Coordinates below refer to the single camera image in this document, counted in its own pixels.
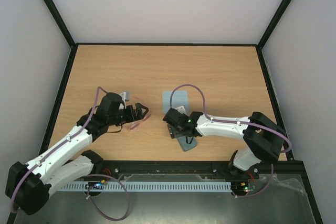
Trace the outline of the pink transparent sunglasses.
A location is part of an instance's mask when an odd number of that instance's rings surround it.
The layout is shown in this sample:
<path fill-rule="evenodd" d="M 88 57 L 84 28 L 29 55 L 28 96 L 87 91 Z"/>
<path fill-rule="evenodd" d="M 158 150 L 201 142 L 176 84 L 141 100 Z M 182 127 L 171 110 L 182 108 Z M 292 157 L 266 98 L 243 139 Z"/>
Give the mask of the pink transparent sunglasses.
<path fill-rule="evenodd" d="M 127 125 L 127 130 L 128 131 L 134 131 L 136 128 L 138 128 L 141 125 L 141 123 L 144 123 L 145 121 L 147 121 L 151 117 L 151 115 L 152 115 L 152 113 L 151 113 L 151 111 L 149 111 L 143 119 L 128 124 Z"/>

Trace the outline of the grey glasses case green lining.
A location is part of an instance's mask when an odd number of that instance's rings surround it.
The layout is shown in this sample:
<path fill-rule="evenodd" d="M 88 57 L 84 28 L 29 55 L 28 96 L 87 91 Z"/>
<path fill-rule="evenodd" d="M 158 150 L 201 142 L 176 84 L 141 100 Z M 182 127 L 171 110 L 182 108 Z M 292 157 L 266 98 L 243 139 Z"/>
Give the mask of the grey glasses case green lining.
<path fill-rule="evenodd" d="M 188 137 L 182 134 L 177 135 L 177 141 L 184 152 L 190 151 L 197 146 L 197 141 L 194 137 Z"/>

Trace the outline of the light blue cleaning cloth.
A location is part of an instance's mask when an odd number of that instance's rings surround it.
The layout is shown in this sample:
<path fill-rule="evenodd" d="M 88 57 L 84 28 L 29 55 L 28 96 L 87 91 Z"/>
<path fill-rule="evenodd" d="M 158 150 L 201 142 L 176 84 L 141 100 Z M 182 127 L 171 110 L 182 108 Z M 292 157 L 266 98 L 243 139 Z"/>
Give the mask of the light blue cleaning cloth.
<path fill-rule="evenodd" d="M 163 91 L 162 92 L 162 104 L 163 104 L 163 113 L 165 114 L 170 109 L 170 96 L 172 91 Z M 184 113 L 189 113 L 189 99 L 188 92 L 186 90 L 177 90 L 174 92 L 172 97 L 172 107 L 178 108 L 183 107 L 182 111 Z"/>

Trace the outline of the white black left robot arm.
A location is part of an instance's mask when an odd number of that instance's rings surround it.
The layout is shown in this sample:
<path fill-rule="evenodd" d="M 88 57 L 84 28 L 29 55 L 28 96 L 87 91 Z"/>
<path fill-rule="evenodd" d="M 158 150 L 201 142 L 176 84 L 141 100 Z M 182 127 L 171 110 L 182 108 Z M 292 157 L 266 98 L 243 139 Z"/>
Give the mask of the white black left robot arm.
<path fill-rule="evenodd" d="M 143 120 L 149 108 L 141 103 L 128 105 L 129 93 L 106 92 L 92 108 L 50 149 L 26 163 L 14 163 L 8 172 L 5 194 L 12 213 L 32 215 L 61 187 L 73 180 L 98 173 L 103 159 L 94 151 L 70 158 L 108 132 L 109 127 Z"/>

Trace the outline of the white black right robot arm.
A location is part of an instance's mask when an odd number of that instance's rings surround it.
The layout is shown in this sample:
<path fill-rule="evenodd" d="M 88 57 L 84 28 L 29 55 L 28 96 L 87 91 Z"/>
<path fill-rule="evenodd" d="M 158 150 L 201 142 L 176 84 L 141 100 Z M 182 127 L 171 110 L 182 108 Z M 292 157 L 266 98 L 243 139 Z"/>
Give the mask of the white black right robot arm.
<path fill-rule="evenodd" d="M 282 129 L 260 112 L 242 118 L 226 118 L 192 112 L 186 115 L 178 109 L 169 109 L 163 121 L 168 125 L 171 138 L 193 140 L 203 136 L 222 136 L 242 140 L 246 147 L 232 154 L 224 174 L 243 178 L 250 168 L 263 162 L 275 164 L 282 151 Z"/>

